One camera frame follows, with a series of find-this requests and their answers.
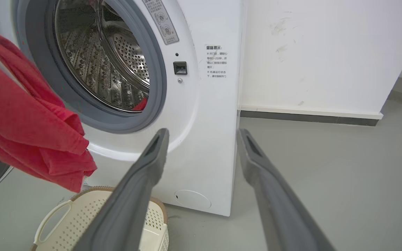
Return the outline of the cream perforated laundry basket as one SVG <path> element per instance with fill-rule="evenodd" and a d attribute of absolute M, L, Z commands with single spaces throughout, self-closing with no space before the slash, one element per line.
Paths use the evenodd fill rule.
<path fill-rule="evenodd" d="M 29 251 L 71 251 L 113 191 L 113 187 L 91 187 L 57 205 L 43 218 Z M 151 197 L 139 251 L 168 251 L 168 222 L 163 202 Z"/>

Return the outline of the white front-load washing machine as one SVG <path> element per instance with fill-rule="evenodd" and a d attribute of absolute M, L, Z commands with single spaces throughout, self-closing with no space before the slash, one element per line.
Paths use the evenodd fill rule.
<path fill-rule="evenodd" d="M 0 35 L 78 114 L 98 167 L 86 184 L 116 186 L 166 128 L 152 196 L 230 216 L 245 12 L 246 0 L 0 0 Z"/>

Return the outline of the red garment inside drum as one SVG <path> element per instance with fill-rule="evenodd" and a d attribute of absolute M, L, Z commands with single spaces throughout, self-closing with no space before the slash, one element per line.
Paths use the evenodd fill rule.
<path fill-rule="evenodd" d="M 142 101 L 140 101 L 136 106 L 134 106 L 131 111 L 141 112 L 144 110 L 146 105 L 147 105 L 147 98 L 143 98 Z"/>

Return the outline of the red cloth garment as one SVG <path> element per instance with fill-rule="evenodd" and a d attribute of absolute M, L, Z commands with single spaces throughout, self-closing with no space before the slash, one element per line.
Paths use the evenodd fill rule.
<path fill-rule="evenodd" d="M 78 114 L 67 109 L 38 68 L 0 35 L 0 160 L 80 192 L 97 169 Z"/>

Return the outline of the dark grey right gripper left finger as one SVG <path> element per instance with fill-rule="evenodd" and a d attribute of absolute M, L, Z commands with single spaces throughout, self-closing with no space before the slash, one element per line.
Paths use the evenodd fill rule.
<path fill-rule="evenodd" d="M 159 129 L 72 251 L 139 251 L 153 187 L 161 179 L 169 130 Z"/>

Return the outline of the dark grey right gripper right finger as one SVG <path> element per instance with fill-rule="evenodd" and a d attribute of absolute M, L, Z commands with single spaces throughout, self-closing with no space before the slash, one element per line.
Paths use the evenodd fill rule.
<path fill-rule="evenodd" d="M 238 153 L 244 178 L 255 191 L 268 251 L 336 251 L 246 129 L 238 130 Z"/>

